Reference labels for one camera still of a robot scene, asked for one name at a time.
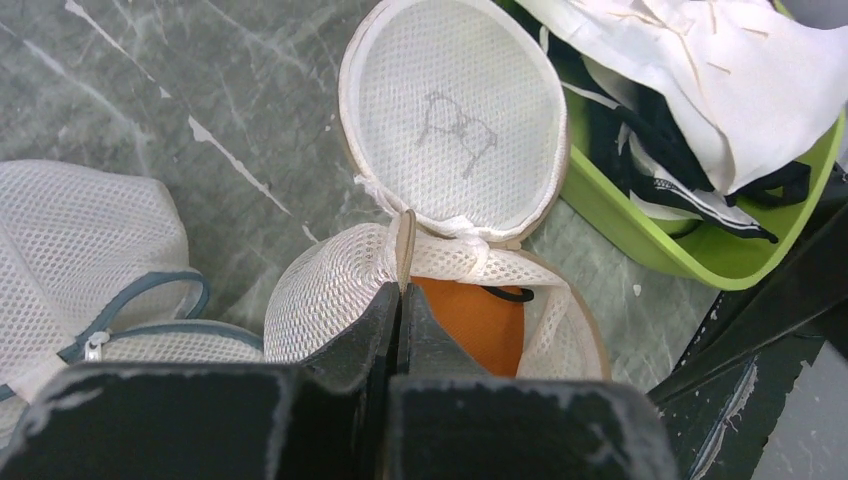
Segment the orange red bra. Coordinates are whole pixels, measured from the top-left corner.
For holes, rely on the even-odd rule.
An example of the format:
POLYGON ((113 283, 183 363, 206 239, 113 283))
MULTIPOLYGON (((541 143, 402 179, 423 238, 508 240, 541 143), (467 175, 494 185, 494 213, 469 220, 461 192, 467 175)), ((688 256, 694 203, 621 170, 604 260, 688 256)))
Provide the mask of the orange red bra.
POLYGON ((532 290, 415 277, 440 326, 489 373, 514 377, 523 352, 532 290))

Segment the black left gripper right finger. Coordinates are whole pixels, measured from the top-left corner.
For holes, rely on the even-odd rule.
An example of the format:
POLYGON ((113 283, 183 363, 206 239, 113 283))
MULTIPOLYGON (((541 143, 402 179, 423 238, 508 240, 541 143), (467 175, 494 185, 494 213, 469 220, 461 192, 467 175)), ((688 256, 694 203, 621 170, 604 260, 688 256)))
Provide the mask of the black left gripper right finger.
POLYGON ((675 479, 655 406, 610 381, 486 373, 417 286, 401 303, 387 394, 391 479, 675 479))

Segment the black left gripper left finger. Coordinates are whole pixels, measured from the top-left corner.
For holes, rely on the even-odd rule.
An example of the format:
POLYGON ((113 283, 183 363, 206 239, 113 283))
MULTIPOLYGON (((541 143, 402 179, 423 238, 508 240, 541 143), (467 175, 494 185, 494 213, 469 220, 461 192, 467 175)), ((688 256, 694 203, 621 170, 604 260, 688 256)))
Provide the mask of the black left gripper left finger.
POLYGON ((5 479, 380 479, 400 288, 306 361, 79 364, 50 380, 5 479))

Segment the beige-trim mesh laundry bag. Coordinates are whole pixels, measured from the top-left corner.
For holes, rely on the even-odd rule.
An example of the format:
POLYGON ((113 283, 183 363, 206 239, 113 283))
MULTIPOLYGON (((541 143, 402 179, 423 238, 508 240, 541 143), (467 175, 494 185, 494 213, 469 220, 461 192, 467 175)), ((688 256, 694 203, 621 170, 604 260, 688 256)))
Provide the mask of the beige-trim mesh laundry bag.
POLYGON ((491 1, 378 3, 345 50, 338 118, 355 182, 391 221, 350 227, 286 269, 265 314, 268 361, 307 358, 382 285, 424 277, 534 292, 514 377, 610 378, 581 295, 521 246, 570 145, 555 69, 515 20, 491 1))

